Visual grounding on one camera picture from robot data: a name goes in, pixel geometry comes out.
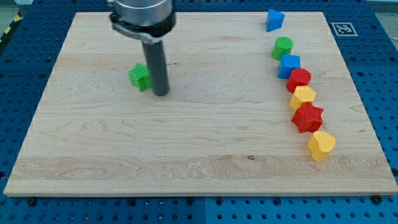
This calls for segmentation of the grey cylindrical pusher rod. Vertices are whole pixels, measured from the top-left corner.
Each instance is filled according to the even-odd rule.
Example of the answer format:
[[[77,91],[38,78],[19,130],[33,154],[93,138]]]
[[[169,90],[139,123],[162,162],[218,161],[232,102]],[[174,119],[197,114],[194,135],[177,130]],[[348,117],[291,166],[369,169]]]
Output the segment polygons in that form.
[[[165,96],[169,93],[170,87],[163,42],[159,41],[154,44],[143,42],[142,47],[152,84],[152,91],[157,96]]]

